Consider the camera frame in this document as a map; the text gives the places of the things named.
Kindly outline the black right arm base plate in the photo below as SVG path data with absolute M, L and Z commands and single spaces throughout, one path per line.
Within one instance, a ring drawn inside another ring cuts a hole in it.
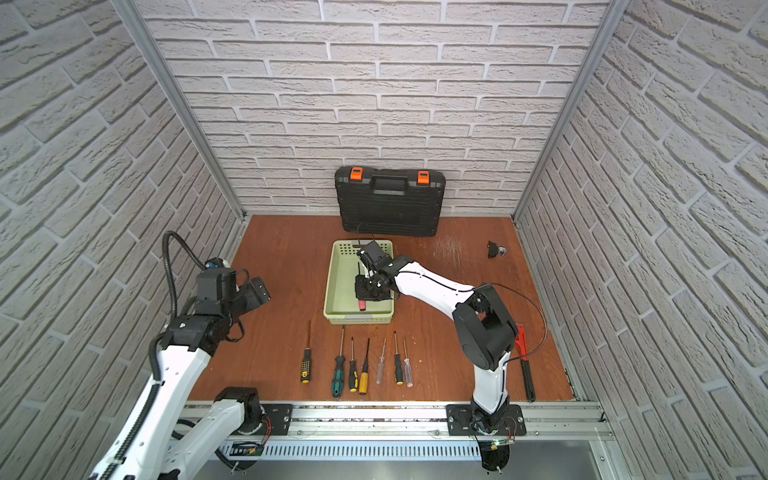
M 448 404 L 447 425 L 450 436 L 506 436 L 518 437 L 527 434 L 522 409 L 517 404 L 503 405 L 492 415 L 474 404 Z

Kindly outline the black yellow small screwdriver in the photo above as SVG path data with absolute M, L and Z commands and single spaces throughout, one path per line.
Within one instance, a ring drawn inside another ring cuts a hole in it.
M 359 389 L 359 376 L 357 372 L 357 362 L 355 359 L 354 338 L 351 338 L 351 358 L 349 362 L 348 388 L 352 393 Z

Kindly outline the black yellow grip screwdriver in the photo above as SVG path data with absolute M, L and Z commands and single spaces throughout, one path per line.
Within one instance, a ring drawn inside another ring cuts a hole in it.
M 393 340 L 394 340 L 394 378 L 395 383 L 397 385 L 403 385 L 404 384 L 404 370 L 402 365 L 402 358 L 398 350 L 398 338 L 397 333 L 393 333 Z

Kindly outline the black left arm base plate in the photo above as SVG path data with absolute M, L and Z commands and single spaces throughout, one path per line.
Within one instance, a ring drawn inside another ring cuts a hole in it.
M 272 437 L 287 436 L 292 420 L 293 405 L 290 403 L 262 403 L 265 423 Z

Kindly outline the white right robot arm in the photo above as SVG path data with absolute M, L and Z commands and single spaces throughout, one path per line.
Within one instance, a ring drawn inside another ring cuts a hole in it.
M 374 289 L 416 298 L 453 321 L 461 350 L 474 365 L 473 406 L 488 417 L 506 410 L 507 363 L 518 328 L 495 287 L 451 281 L 407 256 L 391 257 L 375 241 L 358 257 Z

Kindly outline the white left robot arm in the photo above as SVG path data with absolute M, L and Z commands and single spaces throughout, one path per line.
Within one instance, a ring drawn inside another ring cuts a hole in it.
M 192 313 L 178 315 L 149 346 L 151 377 L 126 424 L 91 473 L 93 479 L 192 479 L 233 433 L 265 427 L 252 387 L 227 387 L 179 440 L 172 434 L 189 394 L 220 343 L 247 314 L 270 300 L 261 278 L 237 281 L 232 268 L 197 277 Z

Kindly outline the clear handled screwdriver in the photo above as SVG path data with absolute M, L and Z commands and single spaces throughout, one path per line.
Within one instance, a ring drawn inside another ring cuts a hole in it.
M 407 341 L 406 340 L 403 340 L 403 350 L 404 350 L 403 362 L 404 362 L 404 380 L 405 380 L 405 385 L 408 388 L 411 388 L 414 385 L 414 382 L 413 382 L 412 366 L 411 366 L 410 358 L 409 358 L 409 355 L 408 355 L 408 347 L 407 347 Z

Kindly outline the orange handled black screwdriver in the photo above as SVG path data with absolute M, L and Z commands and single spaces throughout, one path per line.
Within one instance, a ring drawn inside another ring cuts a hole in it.
M 369 388 L 369 349 L 370 349 L 370 339 L 367 339 L 365 357 L 364 357 L 362 370 L 359 378 L 358 393 L 360 395 L 366 395 L 368 393 L 368 388 Z

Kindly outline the pink handled screwdriver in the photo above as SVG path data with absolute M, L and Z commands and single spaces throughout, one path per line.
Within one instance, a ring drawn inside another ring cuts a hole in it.
M 362 275 L 361 264 L 358 264 L 357 268 L 358 268 L 358 275 L 361 276 Z M 359 299 L 358 306 L 360 311 L 365 311 L 367 309 L 367 303 L 365 300 Z

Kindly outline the green black screwdriver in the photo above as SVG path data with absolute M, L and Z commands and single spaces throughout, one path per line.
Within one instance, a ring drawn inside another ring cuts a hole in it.
M 339 354 L 335 358 L 335 366 L 334 366 L 333 378 L 331 382 L 331 392 L 332 392 L 332 397 L 334 399 L 340 399 L 344 391 L 344 379 L 345 379 L 344 337 L 345 337 L 345 328 L 342 328 Z

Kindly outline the small clear tester screwdriver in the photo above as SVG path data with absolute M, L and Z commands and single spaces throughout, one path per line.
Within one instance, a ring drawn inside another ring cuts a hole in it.
M 379 362 L 377 367 L 377 373 L 376 373 L 377 385 L 381 385 L 384 379 L 385 362 L 386 362 L 386 343 L 387 343 L 387 339 L 385 338 L 382 343 L 381 354 L 379 357 Z

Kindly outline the black yellow dotted screwdriver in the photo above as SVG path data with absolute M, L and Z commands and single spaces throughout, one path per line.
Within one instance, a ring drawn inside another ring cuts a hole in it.
M 309 384 L 311 381 L 311 367 L 312 367 L 311 335 L 312 335 L 312 325 L 311 323 L 308 323 L 307 342 L 303 351 L 303 357 L 301 361 L 300 381 L 302 384 Z

